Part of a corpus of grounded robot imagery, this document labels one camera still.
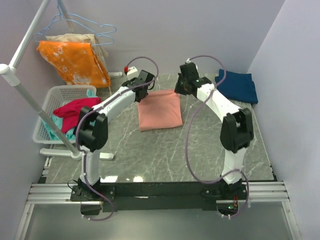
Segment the salmon pink t shirt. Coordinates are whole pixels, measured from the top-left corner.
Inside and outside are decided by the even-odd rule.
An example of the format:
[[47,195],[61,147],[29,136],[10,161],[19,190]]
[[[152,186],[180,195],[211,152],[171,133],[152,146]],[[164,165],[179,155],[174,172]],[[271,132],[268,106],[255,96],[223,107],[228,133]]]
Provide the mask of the salmon pink t shirt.
[[153,91],[137,104],[140,131],[183,125],[181,97],[173,89]]

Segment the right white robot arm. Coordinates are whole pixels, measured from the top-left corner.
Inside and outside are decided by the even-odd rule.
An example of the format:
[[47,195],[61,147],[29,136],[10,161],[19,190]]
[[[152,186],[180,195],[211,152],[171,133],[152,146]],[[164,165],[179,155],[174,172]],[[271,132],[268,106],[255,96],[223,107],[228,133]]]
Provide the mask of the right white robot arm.
[[244,193],[241,170],[245,154],[254,138],[252,112],[229,101],[207,78],[200,77],[197,65],[188,62],[180,67],[174,91],[193,95],[208,106],[221,121],[220,142],[225,150],[221,179],[214,183],[226,200]]

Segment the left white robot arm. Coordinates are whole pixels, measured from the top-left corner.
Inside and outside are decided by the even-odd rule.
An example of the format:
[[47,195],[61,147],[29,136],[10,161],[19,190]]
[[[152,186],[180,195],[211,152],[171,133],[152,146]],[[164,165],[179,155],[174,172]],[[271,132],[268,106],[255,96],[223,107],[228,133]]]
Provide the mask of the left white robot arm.
[[130,104],[144,99],[157,77],[145,70],[136,77],[128,75],[127,81],[109,98],[93,107],[81,109],[75,131],[76,147],[82,153],[78,185],[88,201],[94,201],[100,195],[100,152],[108,140],[110,121]]

